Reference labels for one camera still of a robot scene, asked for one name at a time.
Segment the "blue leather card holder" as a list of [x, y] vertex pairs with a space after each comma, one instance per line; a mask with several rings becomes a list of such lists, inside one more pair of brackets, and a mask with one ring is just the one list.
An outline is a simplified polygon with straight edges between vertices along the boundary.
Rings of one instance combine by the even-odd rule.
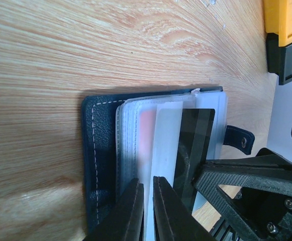
[[[112, 211], [127, 185], [137, 178], [144, 187], [144, 238], [155, 240], [153, 178], [165, 177], [173, 188], [182, 111], [209, 108], [215, 116], [206, 159], [220, 157], [223, 145], [250, 155], [253, 133], [226, 123], [223, 88], [95, 95], [81, 106], [84, 185], [88, 235]], [[140, 115], [156, 110], [150, 162], [137, 159]]]

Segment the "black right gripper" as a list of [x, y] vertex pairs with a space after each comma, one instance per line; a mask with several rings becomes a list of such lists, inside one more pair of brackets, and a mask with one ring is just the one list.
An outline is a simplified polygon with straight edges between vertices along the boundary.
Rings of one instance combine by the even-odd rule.
[[242, 240], [292, 240], [292, 163], [281, 155], [206, 160], [194, 186]]

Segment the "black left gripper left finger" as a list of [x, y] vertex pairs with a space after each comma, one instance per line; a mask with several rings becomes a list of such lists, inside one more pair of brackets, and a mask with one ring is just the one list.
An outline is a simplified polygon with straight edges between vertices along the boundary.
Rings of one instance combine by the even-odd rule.
[[133, 178], [109, 215], [84, 240], [143, 240], [143, 228], [144, 187]]

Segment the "red white april card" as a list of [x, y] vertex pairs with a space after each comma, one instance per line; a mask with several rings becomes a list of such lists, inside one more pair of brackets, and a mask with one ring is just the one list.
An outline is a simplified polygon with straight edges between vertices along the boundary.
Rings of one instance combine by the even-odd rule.
[[146, 165], [152, 155], [156, 110], [143, 111], [139, 120], [137, 159], [140, 165]]

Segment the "black magnetic stripe card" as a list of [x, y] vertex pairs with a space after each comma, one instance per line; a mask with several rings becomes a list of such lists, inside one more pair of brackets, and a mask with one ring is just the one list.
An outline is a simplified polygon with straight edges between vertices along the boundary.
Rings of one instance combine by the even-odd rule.
[[182, 111], [173, 189], [190, 213], [197, 195], [194, 180], [206, 161], [214, 116], [215, 110], [209, 108]]

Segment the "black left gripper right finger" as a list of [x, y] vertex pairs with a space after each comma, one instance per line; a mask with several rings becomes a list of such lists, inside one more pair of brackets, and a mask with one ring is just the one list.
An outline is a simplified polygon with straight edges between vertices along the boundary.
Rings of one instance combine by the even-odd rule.
[[215, 240], [188, 212], [165, 177], [153, 178], [155, 240]]

